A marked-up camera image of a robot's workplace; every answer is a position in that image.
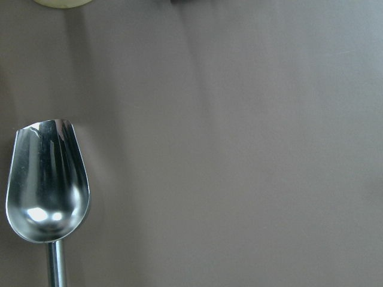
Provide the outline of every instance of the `gray backdrop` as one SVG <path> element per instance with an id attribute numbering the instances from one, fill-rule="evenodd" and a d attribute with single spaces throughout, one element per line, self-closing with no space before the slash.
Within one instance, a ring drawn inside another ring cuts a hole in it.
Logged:
<path id="1" fill-rule="evenodd" d="M 67 118 L 70 286 L 382 286 L 382 26 L 377 0 L 0 0 L 0 285 L 47 286 L 5 190 L 16 130 Z"/>

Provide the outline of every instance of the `scoop handle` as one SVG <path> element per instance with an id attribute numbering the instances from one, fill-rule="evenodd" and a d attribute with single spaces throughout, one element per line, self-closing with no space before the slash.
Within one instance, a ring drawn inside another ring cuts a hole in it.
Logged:
<path id="1" fill-rule="evenodd" d="M 62 240 L 47 244 L 48 278 L 50 287 L 66 287 L 64 245 Z"/>

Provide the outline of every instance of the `stainless steel scoop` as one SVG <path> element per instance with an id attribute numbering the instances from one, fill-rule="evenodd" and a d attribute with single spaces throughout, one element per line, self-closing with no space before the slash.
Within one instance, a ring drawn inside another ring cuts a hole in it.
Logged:
<path id="1" fill-rule="evenodd" d="M 12 229 L 47 243 L 50 286 L 65 287 L 62 239 L 84 220 L 89 186 L 72 124 L 48 120 L 16 133 L 6 211 Z"/>

